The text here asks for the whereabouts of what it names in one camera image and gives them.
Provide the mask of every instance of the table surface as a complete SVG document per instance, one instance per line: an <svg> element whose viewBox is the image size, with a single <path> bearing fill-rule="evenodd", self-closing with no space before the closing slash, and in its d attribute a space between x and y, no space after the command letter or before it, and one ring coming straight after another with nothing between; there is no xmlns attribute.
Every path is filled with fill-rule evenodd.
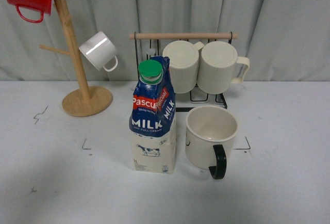
<svg viewBox="0 0 330 224"><path fill-rule="evenodd" d="M329 82L231 85L224 96L239 132L222 180L186 158L186 112L174 173L133 171L136 82L89 85L113 102L77 118L61 107L77 82L0 82L2 224L330 223ZM177 107L199 105L177 95Z"/></svg>

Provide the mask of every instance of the white enamel mug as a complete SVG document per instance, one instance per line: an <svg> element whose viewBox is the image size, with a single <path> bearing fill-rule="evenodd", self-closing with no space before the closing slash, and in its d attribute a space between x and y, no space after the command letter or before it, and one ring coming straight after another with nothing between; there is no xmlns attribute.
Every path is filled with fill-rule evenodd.
<svg viewBox="0 0 330 224"><path fill-rule="evenodd" d="M197 80L200 50L204 44L174 41L163 50L163 56L170 59L171 82L175 93L191 91Z"/></svg>
<svg viewBox="0 0 330 224"><path fill-rule="evenodd" d="M203 105L188 112L186 125L188 160L210 170L214 179L222 179L238 132L235 116L225 108Z"/></svg>
<svg viewBox="0 0 330 224"><path fill-rule="evenodd" d="M118 66L118 51L102 31L83 43L79 47L79 50L98 70L104 68L107 72L111 72ZM113 58L116 61L114 66L109 69L106 68L105 64L110 62Z"/></svg>
<svg viewBox="0 0 330 224"><path fill-rule="evenodd" d="M241 77L233 77L237 64L244 65ZM237 56L237 51L231 44L222 41L210 42L201 52L197 84L206 93L223 93L230 83L242 83L249 68L250 60Z"/></svg>

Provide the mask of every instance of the gray curtain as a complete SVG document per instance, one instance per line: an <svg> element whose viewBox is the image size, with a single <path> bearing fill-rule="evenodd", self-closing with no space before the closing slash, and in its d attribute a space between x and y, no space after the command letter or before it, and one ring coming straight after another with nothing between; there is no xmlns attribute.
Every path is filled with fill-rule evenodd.
<svg viewBox="0 0 330 224"><path fill-rule="evenodd" d="M134 33L233 31L232 45L251 61L247 81L329 81L328 0L67 0L78 44L103 31L117 47L119 65L98 71L83 55L89 81L137 80ZM37 15L26 10L27 15ZM40 24L22 20L0 0L0 80L74 81L69 56L39 49L67 50L55 7ZM171 41L160 41L160 53ZM149 41L138 40L138 58Z"/></svg>

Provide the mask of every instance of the black mug handle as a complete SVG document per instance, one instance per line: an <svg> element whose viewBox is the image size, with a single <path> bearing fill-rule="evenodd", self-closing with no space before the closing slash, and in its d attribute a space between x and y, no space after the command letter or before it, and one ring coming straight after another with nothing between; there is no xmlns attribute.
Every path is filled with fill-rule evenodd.
<svg viewBox="0 0 330 224"><path fill-rule="evenodd" d="M210 166L208 169L214 179L223 179L227 169L227 158L225 150L222 145L214 145L214 152L216 154L217 165Z"/></svg>

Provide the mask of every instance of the cow illustration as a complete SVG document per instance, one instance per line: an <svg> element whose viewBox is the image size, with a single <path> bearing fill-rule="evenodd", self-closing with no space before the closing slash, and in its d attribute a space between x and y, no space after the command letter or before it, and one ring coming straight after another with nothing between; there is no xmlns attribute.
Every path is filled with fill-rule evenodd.
<svg viewBox="0 0 330 224"><path fill-rule="evenodd" d="M138 148L141 148L143 151L143 155L151 156L151 157L159 157L160 152L158 148L144 148L143 146L136 144Z"/></svg>

